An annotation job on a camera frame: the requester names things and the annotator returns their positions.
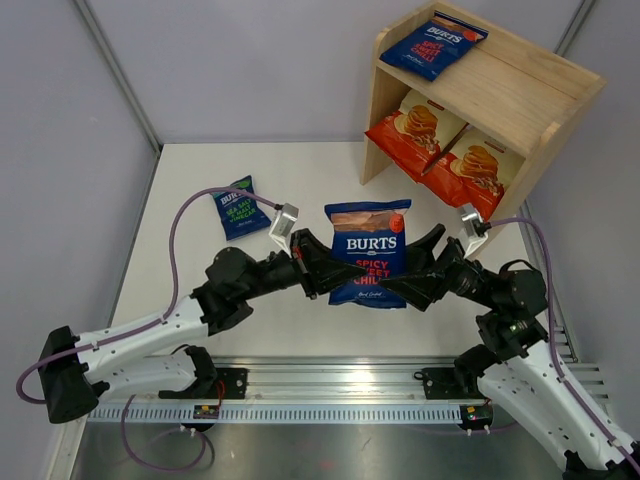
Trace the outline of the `Burts chilli bag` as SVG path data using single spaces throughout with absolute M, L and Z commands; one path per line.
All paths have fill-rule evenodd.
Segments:
M 373 309 L 404 309 L 406 301 L 380 285 L 406 272 L 405 213 L 412 201 L 344 202 L 327 204 L 333 225 L 332 255 L 362 267 L 365 273 L 338 287 L 329 304 L 353 303 Z
M 428 22 L 383 52 L 380 60 L 434 81 L 488 36 L 486 29 L 436 11 Z

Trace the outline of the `cassava chips bag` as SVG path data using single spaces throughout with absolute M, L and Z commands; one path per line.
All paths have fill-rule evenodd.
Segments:
M 411 89 L 397 111 L 365 132 L 412 180 L 422 177 L 468 123 Z
M 525 159 L 477 128 L 466 130 L 422 177 L 447 205 L 471 204 L 490 219 Z

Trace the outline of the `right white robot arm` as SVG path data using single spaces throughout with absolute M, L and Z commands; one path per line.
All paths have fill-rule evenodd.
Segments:
M 549 277 L 526 263 L 492 272 L 466 258 L 453 237 L 433 253 L 437 225 L 409 249 L 417 259 L 382 286 L 424 311 L 446 294 L 487 308 L 476 319 L 481 344 L 454 361 L 454 384 L 466 396 L 493 401 L 523 427 L 566 479 L 636 479 L 639 443 L 598 405 L 560 359 L 554 328 L 538 315 L 552 311 Z

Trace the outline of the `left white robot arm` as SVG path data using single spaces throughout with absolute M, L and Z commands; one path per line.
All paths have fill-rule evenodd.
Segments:
M 293 234 L 289 252 L 272 252 L 263 260 L 227 247 L 206 269 L 205 283 L 172 302 L 166 313 L 84 334 L 68 326 L 51 331 L 37 366 L 48 420 L 76 420 L 118 394 L 206 397 L 217 373 L 204 348 L 188 347 L 185 366 L 166 357 L 154 360 L 152 354 L 234 328 L 252 314 L 252 299 L 295 286 L 315 299 L 364 272 L 334 258 L 307 229 Z

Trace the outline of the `wooden two-tier shelf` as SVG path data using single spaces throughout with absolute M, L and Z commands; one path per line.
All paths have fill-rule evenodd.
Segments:
M 437 11 L 487 30 L 487 40 L 433 82 L 381 60 Z M 604 77 L 450 1 L 430 1 L 377 35 L 366 125 L 415 89 L 514 150 L 524 165 L 493 215 L 503 220 L 518 212 L 605 85 Z

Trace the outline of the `Burts green blue bag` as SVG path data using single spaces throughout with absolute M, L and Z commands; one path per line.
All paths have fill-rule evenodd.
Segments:
M 227 241 L 257 233 L 271 226 L 270 218 L 254 198 L 228 191 L 215 192 L 211 196 Z

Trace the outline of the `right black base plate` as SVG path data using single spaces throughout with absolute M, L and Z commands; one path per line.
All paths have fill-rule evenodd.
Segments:
M 485 400 L 476 386 L 465 386 L 456 377 L 453 367 L 424 368 L 420 372 L 423 390 L 428 400 Z

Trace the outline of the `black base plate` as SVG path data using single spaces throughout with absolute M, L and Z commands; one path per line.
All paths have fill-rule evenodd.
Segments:
M 160 399 L 242 400 L 246 397 L 249 371 L 245 368 L 218 368 L 215 380 L 197 379 L 183 391 L 163 390 Z
M 420 372 L 423 390 L 428 400 L 485 400 L 476 386 L 465 386 L 456 377 L 453 367 L 424 368 Z

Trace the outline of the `aluminium mounting rail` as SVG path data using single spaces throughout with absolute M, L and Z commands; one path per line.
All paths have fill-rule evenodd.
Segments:
M 249 405 L 424 404 L 414 373 L 453 362 L 447 356 L 213 358 L 217 367 L 247 370 Z

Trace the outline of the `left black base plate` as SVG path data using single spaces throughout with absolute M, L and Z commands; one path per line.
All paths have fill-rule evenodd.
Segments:
M 215 380 L 197 379 L 183 391 L 163 390 L 160 399 L 242 400 L 246 397 L 249 371 L 245 368 L 218 368 Z

